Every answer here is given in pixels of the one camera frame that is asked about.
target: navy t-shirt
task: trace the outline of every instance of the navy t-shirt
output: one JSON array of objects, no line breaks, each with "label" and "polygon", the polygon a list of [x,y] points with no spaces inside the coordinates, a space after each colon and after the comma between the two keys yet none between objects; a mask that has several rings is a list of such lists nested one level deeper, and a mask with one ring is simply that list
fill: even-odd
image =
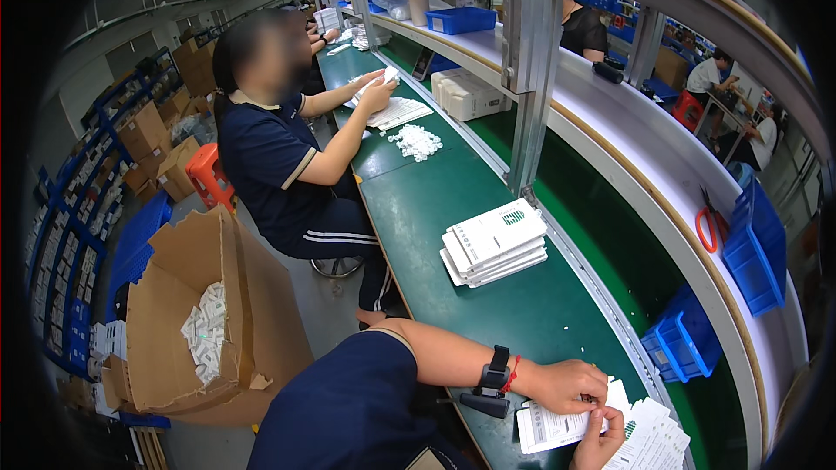
[{"label": "navy t-shirt", "polygon": [[425,451],[441,468],[472,470],[432,420],[410,413],[417,371],[402,339],[350,336],[273,399],[247,470],[402,470]]},{"label": "navy t-shirt", "polygon": [[218,141],[223,171],[271,244],[293,242],[331,198],[331,189],[298,180],[319,144],[298,112],[297,94],[278,109],[231,103]]}]

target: black smartwatch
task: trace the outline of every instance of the black smartwatch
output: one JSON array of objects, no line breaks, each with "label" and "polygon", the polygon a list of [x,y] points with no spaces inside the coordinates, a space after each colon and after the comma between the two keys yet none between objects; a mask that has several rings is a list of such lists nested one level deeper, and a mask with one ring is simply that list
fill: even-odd
[{"label": "black smartwatch", "polygon": [[482,367],[479,385],[473,389],[472,394],[462,392],[459,402],[488,416],[504,419],[511,404],[503,399],[505,392],[502,391],[511,375],[511,369],[508,368],[510,355],[506,346],[493,346],[493,359],[489,365]]}]

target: phone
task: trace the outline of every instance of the phone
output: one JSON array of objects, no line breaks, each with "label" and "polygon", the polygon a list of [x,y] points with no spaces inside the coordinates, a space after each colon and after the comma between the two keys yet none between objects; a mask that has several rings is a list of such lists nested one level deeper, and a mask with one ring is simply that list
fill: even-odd
[{"label": "phone", "polygon": [[434,56],[435,51],[431,49],[424,47],[421,50],[421,55],[418,56],[418,61],[415,63],[415,67],[412,68],[412,77],[414,79],[422,81],[426,78],[426,73],[430,70],[430,63]]}]

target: hand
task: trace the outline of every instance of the hand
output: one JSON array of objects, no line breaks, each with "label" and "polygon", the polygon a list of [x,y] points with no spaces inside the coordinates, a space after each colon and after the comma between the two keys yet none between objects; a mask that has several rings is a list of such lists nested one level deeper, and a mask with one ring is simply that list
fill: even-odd
[{"label": "hand", "polygon": [[[607,418],[610,428],[600,435],[603,419]],[[586,436],[575,448],[570,470],[601,470],[624,443],[624,416],[620,411],[605,406],[590,413],[590,424]]]},{"label": "hand", "polygon": [[[603,407],[607,402],[607,376],[589,363],[567,360],[536,366],[524,395],[557,414],[579,414]],[[589,396],[595,403],[578,401]]]},{"label": "hand", "polygon": [[368,110],[370,115],[386,109],[389,105],[389,97],[392,96],[392,91],[396,87],[398,87],[397,81],[392,80],[384,84],[383,79],[378,78],[363,92],[357,108]]}]

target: orange plastic stool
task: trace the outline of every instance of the orange plastic stool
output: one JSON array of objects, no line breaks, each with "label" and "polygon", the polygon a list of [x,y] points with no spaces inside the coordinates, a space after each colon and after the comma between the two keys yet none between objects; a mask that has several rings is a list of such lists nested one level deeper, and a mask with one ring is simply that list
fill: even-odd
[{"label": "orange plastic stool", "polygon": [[671,116],[673,116],[680,124],[685,126],[688,131],[696,131],[696,124],[702,118],[703,106],[699,100],[695,99],[687,89],[683,89],[679,98],[676,99],[674,108],[671,109]]},{"label": "orange plastic stool", "polygon": [[195,191],[200,195],[206,208],[213,208],[217,204],[224,204],[233,213],[233,195],[235,188],[221,170],[217,159],[217,144],[207,143],[195,153],[195,156],[185,165],[185,173],[189,175]]}]

